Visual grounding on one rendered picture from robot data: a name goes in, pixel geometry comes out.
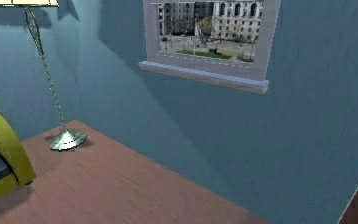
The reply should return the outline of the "silver floor lamp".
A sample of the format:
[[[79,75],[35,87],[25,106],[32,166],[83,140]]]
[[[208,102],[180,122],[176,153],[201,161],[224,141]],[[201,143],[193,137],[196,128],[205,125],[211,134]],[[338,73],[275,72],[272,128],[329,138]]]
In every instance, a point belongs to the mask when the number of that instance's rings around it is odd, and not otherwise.
[[[23,8],[25,13],[25,24],[36,47],[39,58],[42,62],[44,73],[48,81],[49,89],[53,98],[61,125],[58,134],[53,135],[48,140],[48,147],[53,151],[68,151],[78,147],[87,139],[87,134],[83,130],[72,130],[66,126],[59,103],[54,82],[52,80],[46,56],[43,49],[41,32],[38,20],[33,12],[36,7],[58,7],[58,0],[0,0],[0,8]]]

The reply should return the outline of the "grey framed window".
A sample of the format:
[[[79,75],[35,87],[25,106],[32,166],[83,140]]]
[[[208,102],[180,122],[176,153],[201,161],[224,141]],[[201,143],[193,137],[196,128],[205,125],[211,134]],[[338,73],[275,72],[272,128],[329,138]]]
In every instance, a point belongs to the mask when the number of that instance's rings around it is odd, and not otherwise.
[[[143,70],[263,94],[281,0],[143,0]]]

